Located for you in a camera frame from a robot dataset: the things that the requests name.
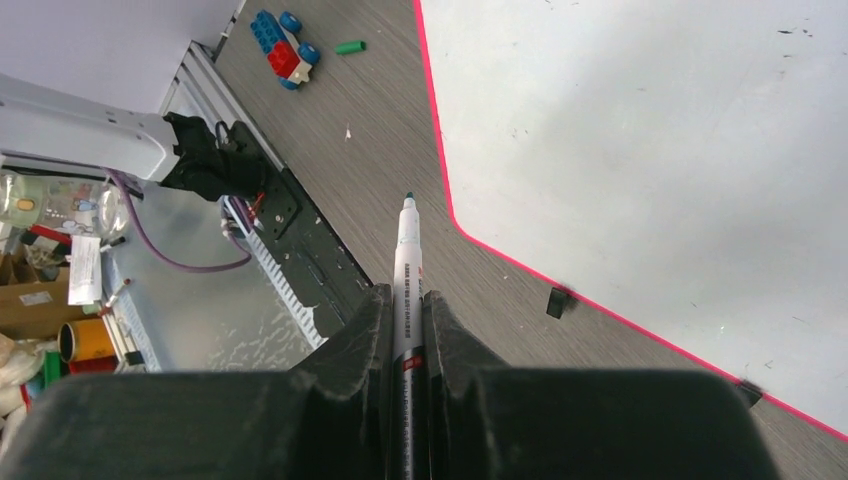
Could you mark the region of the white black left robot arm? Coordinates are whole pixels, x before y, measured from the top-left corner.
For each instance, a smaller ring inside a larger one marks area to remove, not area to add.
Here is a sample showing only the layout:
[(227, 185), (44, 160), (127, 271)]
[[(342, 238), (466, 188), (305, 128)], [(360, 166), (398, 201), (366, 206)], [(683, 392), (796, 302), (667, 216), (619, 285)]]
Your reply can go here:
[(1, 170), (103, 179), (110, 171), (208, 201), (252, 198), (271, 169), (218, 144), (204, 119), (121, 110), (1, 77)]

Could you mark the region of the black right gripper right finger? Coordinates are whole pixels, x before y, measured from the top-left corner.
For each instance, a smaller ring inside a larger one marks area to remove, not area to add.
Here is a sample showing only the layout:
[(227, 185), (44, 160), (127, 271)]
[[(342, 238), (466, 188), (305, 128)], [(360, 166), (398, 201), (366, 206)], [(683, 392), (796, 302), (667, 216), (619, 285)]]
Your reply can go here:
[(437, 479), (775, 479), (738, 389), (698, 370), (515, 367), (423, 300)]

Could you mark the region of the cardboard box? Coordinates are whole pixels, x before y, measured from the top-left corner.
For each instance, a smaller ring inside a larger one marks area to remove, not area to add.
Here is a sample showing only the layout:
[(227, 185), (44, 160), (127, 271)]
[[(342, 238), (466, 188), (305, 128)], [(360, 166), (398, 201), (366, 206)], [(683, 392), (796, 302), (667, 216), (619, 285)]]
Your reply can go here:
[(69, 269), (44, 273), (22, 255), (1, 256), (1, 333), (13, 340), (53, 338), (67, 322), (80, 319), (68, 304)]

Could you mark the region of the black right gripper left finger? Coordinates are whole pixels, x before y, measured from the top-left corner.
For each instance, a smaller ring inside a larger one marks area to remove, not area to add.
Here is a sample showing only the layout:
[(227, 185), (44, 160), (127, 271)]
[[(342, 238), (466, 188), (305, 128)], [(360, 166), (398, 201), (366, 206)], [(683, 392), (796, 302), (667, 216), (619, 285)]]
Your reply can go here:
[(39, 397), (5, 479), (382, 479), (392, 293), (282, 371), (81, 374)]

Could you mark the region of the green whiteboard marker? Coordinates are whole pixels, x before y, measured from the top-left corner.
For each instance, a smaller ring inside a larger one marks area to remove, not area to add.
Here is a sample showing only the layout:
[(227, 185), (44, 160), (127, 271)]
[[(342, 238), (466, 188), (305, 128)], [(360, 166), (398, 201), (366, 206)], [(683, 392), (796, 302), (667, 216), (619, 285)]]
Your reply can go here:
[(406, 194), (398, 218), (393, 270), (390, 479), (429, 479), (428, 372), (422, 327), (420, 216)]

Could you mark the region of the white paper tag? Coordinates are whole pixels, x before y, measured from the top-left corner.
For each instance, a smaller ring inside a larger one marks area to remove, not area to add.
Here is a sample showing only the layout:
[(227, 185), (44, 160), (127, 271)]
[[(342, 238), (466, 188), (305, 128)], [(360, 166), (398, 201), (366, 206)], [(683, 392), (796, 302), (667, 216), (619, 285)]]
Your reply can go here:
[(98, 302), (103, 294), (101, 239), (72, 236), (69, 260), (68, 304), (83, 306)]

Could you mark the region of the blue red toy car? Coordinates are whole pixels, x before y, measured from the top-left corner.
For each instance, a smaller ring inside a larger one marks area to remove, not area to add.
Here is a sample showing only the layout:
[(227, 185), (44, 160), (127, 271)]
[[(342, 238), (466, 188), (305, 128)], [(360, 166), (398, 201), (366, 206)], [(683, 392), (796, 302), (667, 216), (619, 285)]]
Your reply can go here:
[(309, 42), (300, 42), (300, 19), (289, 11), (275, 16), (260, 10), (250, 23), (251, 33), (278, 82), (295, 91), (310, 81), (310, 72), (321, 59), (320, 51)]

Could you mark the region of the green marker cap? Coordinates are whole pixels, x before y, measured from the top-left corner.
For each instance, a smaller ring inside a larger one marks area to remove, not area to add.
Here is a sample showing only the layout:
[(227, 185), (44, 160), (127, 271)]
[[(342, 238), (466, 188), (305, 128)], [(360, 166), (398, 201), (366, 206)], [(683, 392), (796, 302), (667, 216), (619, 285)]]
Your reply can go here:
[(337, 55), (351, 55), (364, 52), (367, 49), (367, 44), (363, 40), (353, 40), (340, 43), (334, 47)]

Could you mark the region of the pink framed whiteboard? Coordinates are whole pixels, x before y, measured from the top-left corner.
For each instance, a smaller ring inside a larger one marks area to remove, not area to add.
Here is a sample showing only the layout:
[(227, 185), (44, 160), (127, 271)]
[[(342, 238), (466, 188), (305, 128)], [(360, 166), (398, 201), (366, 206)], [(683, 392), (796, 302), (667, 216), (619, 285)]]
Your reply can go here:
[(847, 5), (418, 1), (451, 218), (847, 435)]

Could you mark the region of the black whiteboard clip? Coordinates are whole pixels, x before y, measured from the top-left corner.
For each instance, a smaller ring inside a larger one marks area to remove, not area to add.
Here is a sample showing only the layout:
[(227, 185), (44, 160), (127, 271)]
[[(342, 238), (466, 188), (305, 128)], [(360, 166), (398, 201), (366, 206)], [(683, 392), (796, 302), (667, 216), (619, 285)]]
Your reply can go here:
[(552, 287), (547, 301), (546, 314), (561, 319), (566, 312), (573, 310), (578, 303), (579, 300), (570, 290)]
[(762, 389), (749, 380), (739, 380), (734, 383), (734, 387), (748, 409), (753, 408), (763, 397)]

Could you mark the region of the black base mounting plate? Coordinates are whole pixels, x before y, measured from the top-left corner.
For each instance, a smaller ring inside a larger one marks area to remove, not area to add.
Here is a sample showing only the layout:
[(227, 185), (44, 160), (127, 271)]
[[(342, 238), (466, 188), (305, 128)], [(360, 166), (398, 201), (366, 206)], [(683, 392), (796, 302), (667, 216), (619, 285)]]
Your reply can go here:
[(288, 168), (279, 169), (248, 126), (235, 121), (228, 144), (270, 165), (263, 196), (251, 200), (259, 240), (296, 300), (313, 314), (317, 334), (341, 330), (372, 286), (365, 271)]

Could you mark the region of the clear plastic bottle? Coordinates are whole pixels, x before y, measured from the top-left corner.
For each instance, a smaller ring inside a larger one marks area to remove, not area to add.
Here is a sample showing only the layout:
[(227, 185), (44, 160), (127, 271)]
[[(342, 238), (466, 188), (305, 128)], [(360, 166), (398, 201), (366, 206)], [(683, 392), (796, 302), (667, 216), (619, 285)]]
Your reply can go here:
[(1, 221), (111, 240), (125, 232), (130, 214), (124, 196), (111, 184), (8, 173), (1, 176)]

